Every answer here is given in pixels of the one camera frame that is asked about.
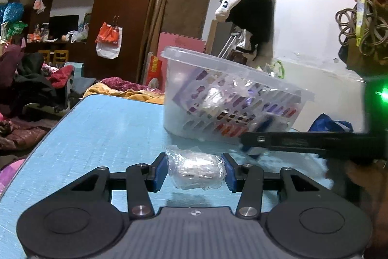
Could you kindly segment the person's right hand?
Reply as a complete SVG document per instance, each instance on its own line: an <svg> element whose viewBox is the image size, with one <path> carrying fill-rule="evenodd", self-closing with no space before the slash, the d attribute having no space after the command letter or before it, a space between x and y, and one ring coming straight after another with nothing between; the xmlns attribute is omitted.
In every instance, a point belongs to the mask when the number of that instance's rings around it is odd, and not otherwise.
<svg viewBox="0 0 388 259"><path fill-rule="evenodd" d="M375 160L370 167L360 167L352 162L327 160L326 177L345 175L364 191L362 206L372 216L372 247L387 251L387 161Z"/></svg>

